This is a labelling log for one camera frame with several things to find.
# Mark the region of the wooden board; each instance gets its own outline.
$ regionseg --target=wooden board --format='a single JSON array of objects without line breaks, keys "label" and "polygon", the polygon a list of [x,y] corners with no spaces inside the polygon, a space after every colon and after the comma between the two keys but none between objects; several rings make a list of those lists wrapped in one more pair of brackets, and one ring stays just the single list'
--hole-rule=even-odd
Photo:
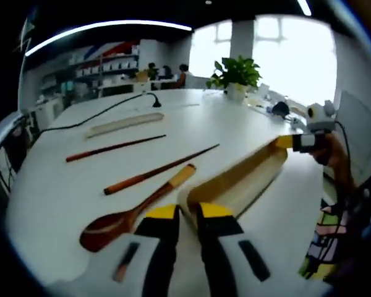
[{"label": "wooden board", "polygon": [[140,124],[145,124],[149,122],[154,122],[154,121],[161,121],[163,119],[164,115],[162,113],[149,113],[149,114],[144,114],[142,116],[133,116],[131,118],[126,118],[126,119],[120,119],[119,121],[99,125],[90,128],[86,133],[85,133],[85,138],[91,138],[94,136],[98,136],[101,134],[113,132],[116,130],[120,130],[123,128],[128,128]]},{"label": "wooden board", "polygon": [[177,198],[183,214],[196,227],[193,209],[199,202],[227,207],[234,217],[247,210],[276,178],[287,159],[287,150],[276,139],[260,147],[216,176],[183,189]]}]

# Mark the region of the white flower pot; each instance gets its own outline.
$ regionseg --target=white flower pot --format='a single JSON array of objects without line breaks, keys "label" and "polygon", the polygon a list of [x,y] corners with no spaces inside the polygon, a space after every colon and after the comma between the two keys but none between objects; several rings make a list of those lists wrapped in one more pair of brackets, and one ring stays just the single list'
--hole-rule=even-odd
[{"label": "white flower pot", "polygon": [[246,96],[246,91],[249,86],[230,83],[227,87],[228,99],[235,101],[237,103],[243,103]]}]

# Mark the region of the potted plant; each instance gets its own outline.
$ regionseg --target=potted plant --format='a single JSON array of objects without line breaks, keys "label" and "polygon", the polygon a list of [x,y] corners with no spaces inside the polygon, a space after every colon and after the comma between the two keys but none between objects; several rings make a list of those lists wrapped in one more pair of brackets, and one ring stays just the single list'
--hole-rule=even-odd
[{"label": "potted plant", "polygon": [[243,58],[238,59],[223,58],[219,62],[215,61],[215,71],[210,79],[206,82],[206,86],[210,88],[212,85],[223,87],[228,92],[228,98],[234,101],[243,102],[245,93],[251,87],[257,89],[257,82],[261,78],[257,68],[260,68],[254,63],[253,59]]}]

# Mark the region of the ceiling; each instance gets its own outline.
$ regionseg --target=ceiling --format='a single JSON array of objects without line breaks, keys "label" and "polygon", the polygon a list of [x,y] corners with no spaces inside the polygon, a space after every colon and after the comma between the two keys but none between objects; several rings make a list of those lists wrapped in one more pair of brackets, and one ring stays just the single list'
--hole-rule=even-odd
[{"label": "ceiling", "polygon": [[[325,5],[324,0],[308,0],[308,3],[313,18],[331,24],[333,30],[342,34],[351,34]],[[44,1],[35,6],[34,14],[31,15],[30,19],[35,29],[29,36],[32,37],[32,47],[71,28],[107,20],[158,20],[196,29],[220,20],[254,19],[260,14],[304,15],[296,0],[212,0],[211,5],[206,5],[205,0],[132,2],[99,0],[92,1],[89,5],[85,1]],[[134,39],[172,42],[187,34],[190,32],[143,25],[94,28],[72,35],[71,38],[58,40],[30,57],[34,56],[33,59],[46,61],[48,56],[55,56],[82,46]]]}]

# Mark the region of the wooden chopstick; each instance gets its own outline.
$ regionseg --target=wooden chopstick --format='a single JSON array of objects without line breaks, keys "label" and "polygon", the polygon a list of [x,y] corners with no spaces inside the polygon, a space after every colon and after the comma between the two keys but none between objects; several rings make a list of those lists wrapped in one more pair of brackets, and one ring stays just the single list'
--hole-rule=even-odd
[{"label": "wooden chopstick", "polygon": [[203,153],[206,153],[207,151],[215,148],[215,147],[218,147],[220,144],[216,144],[212,147],[209,147],[209,148],[206,148],[205,150],[201,150],[200,152],[197,152],[197,153],[193,153],[192,155],[189,155],[187,157],[184,157],[184,158],[181,158],[181,159],[178,159],[177,161],[174,161],[172,163],[169,163],[167,165],[164,165],[164,166],[161,166],[157,169],[154,169],[154,170],[151,170],[149,172],[146,172],[146,173],[143,173],[143,174],[140,174],[140,175],[137,175],[137,176],[134,176],[133,178],[129,178],[129,179],[126,179],[125,181],[121,181],[117,184],[113,184],[111,186],[108,186],[106,189],[104,189],[104,193],[106,195],[110,195],[110,194],[114,194],[115,192],[118,192],[120,190],[123,190],[127,187],[131,187],[133,186],[134,184],[138,184],[138,183],[141,183],[142,181],[148,179],[148,178],[151,178],[152,176],[155,176],[161,172],[164,172],[168,169],[171,169],[177,165],[180,165],[181,163],[184,163],[188,160],[191,160]]},{"label": "wooden chopstick", "polygon": [[116,144],[116,145],[112,145],[110,147],[102,147],[102,148],[98,148],[97,150],[90,150],[89,152],[77,153],[75,155],[71,155],[71,156],[67,157],[66,162],[76,161],[76,160],[79,160],[79,159],[82,159],[82,158],[87,158],[89,156],[96,155],[97,153],[108,152],[109,150],[115,150],[115,149],[119,149],[121,147],[127,147],[127,146],[130,146],[130,145],[139,144],[141,142],[146,142],[146,141],[150,141],[150,140],[158,139],[158,138],[162,138],[162,137],[166,137],[166,134],[151,137],[151,138],[144,138],[144,139],[139,139],[139,140],[135,140],[135,141],[124,142],[123,144]]}]

